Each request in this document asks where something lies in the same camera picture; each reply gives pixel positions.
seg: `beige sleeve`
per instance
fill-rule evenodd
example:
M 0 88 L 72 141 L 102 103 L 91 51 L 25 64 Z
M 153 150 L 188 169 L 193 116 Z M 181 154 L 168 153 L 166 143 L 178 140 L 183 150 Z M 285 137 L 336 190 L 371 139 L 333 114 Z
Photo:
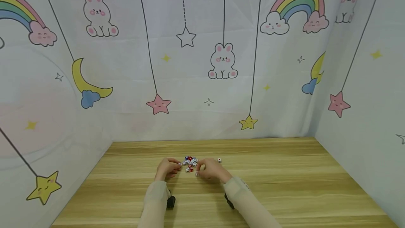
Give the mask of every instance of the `beige sleeve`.
M 170 192 L 166 182 L 152 182 L 146 190 L 138 228 L 163 228 L 167 199 Z
M 224 185 L 224 189 L 228 199 L 250 228 L 281 228 L 277 220 L 256 199 L 243 180 L 233 177 Z

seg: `pile of dice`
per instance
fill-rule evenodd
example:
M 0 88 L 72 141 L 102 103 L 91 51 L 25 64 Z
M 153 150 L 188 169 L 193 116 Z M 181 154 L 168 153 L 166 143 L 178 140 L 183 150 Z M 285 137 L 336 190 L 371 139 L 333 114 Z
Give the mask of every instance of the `pile of dice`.
M 217 159 L 219 163 L 222 163 L 222 160 L 219 158 Z M 179 163 L 180 166 L 186 166 L 186 172 L 194 172 L 194 167 L 197 166 L 198 159 L 192 156 L 185 156 L 184 161 Z

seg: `wooden tabletop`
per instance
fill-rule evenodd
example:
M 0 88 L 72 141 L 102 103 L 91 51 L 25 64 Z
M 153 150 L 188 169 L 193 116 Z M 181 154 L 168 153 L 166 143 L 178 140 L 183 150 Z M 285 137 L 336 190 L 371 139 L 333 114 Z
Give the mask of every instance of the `wooden tabletop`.
M 54 222 L 54 228 L 133 228 L 164 157 L 221 158 L 284 227 L 397 227 L 314 138 L 115 142 Z M 183 169 L 165 228 L 247 228 L 218 182 Z

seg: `white star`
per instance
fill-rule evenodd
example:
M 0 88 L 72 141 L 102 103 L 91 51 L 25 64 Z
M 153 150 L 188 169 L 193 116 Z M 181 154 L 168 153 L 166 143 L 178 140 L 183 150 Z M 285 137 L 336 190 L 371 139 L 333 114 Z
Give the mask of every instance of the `white star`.
M 405 135 L 398 135 L 398 134 L 395 134 L 395 135 L 397 135 L 397 137 L 402 139 L 402 144 L 405 145 Z
M 197 34 L 190 33 L 187 27 L 184 27 L 183 33 L 177 34 L 176 36 L 181 40 L 181 47 L 185 45 L 189 45 L 190 47 L 194 47 L 193 39 Z
M 207 100 L 205 103 L 207 103 L 207 104 L 208 104 L 208 106 L 210 106 L 210 105 L 211 105 L 211 103 L 214 103 L 214 102 L 212 102 L 212 101 L 210 100 L 210 98 L 208 98 L 208 100 Z
M 55 79 L 59 79 L 60 81 L 62 81 L 62 77 L 63 77 L 63 75 L 59 75 L 59 73 L 57 72 L 57 76 L 56 76 L 56 78 Z
M 305 59 L 304 59 L 302 56 L 297 59 L 297 61 L 298 61 L 299 63 L 301 63 L 301 62 L 304 61 L 304 60 L 305 60 Z

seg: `star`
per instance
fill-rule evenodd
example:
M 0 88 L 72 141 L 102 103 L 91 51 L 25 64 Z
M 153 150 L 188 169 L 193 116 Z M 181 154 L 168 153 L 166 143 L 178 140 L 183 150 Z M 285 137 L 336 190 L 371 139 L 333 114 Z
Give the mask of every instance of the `star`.
M 302 61 L 304 61 L 305 59 L 302 57 L 302 56 L 300 56 L 298 59 L 297 59 L 297 61 L 299 62 L 299 63 L 301 63 Z
M 62 77 L 63 77 L 63 75 L 59 75 L 59 73 L 57 72 L 56 74 L 58 74 L 57 76 L 56 76 L 56 78 L 55 79 L 59 79 L 60 81 L 62 81 Z
M 210 98 L 208 98 L 208 100 L 207 100 L 206 102 L 204 102 L 204 103 L 207 103 L 207 104 L 208 104 L 208 106 L 210 106 L 210 105 L 211 105 L 211 103 L 214 103 L 214 102 L 212 102 L 212 101 L 210 100 Z
M 26 200 L 29 201 L 31 199 L 39 198 L 42 202 L 42 205 L 45 205 L 51 193 L 55 192 L 56 190 L 59 190 L 62 187 L 62 185 L 56 182 L 56 179 L 58 178 L 58 173 L 59 171 L 56 171 L 47 178 L 37 176 L 37 188 L 35 188 L 35 190 L 32 191 L 32 193 L 27 197 Z
M 32 122 L 32 121 L 28 121 L 28 126 L 25 128 L 25 129 L 32 129 L 32 130 L 34 130 L 35 129 L 35 127 L 37 126 L 37 121 L 35 121 L 35 122 Z
M 176 36 L 181 40 L 181 47 L 185 45 L 189 45 L 190 47 L 194 47 L 193 39 L 197 34 L 190 33 L 188 28 L 185 26 L 183 33 L 177 34 Z
M 340 91 L 336 96 L 332 94 L 330 95 L 330 105 L 328 110 L 335 111 L 339 118 L 342 118 L 342 111 L 347 108 L 351 107 L 343 100 L 342 91 Z
M 166 62 L 169 62 L 169 59 L 170 59 L 171 57 L 168 57 L 166 54 L 165 54 L 165 56 L 162 58 L 163 60 L 165 60 Z
M 242 129 L 253 129 L 253 124 L 255 124 L 258 120 L 254 120 L 250 117 L 250 115 L 242 121 L 239 121 L 240 124 L 242 124 Z
M 162 98 L 156 94 L 155 100 L 151 102 L 147 102 L 146 105 L 153 108 L 153 114 L 157 114 L 159 112 L 163 112 L 168 114 L 169 111 L 167 110 L 167 106 L 171 103 L 171 100 L 162 100 Z
M 400 139 L 402 139 L 402 144 L 405 145 L 405 135 L 398 135 L 395 134 L 397 137 L 399 137 Z
M 374 58 L 374 60 L 379 57 L 382 57 L 381 53 L 379 52 L 379 49 L 376 52 L 371 53 L 370 55 Z

